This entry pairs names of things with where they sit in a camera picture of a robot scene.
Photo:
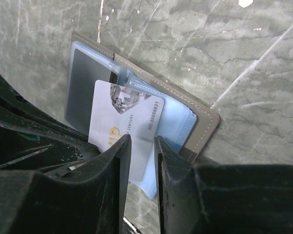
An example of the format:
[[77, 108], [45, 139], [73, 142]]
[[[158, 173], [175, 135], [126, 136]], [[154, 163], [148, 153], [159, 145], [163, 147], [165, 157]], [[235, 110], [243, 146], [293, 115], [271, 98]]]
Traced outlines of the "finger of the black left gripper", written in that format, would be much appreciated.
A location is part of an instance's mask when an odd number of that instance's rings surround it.
[[51, 171], [99, 153], [86, 135], [36, 108], [0, 74], [0, 170]]

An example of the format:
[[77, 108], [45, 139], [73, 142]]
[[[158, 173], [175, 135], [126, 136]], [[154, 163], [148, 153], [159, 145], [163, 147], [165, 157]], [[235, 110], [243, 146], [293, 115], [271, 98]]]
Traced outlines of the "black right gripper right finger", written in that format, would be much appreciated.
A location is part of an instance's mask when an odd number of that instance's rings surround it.
[[293, 234], [293, 166], [196, 164], [155, 144], [163, 234]]

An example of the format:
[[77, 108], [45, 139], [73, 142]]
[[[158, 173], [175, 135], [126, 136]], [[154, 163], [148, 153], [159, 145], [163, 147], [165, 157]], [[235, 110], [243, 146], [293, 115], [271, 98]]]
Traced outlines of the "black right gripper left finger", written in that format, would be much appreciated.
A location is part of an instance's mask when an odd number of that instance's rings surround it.
[[37, 171], [0, 171], [0, 234], [122, 232], [131, 137], [54, 178]]

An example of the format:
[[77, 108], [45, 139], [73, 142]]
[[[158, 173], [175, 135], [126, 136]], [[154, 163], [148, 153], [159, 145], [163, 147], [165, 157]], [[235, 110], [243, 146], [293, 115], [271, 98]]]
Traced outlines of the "white VIP diamond card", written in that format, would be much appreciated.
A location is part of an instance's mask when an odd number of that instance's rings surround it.
[[98, 80], [94, 87], [88, 141], [104, 152], [129, 134], [132, 141], [129, 179], [140, 181], [164, 103], [160, 97]]

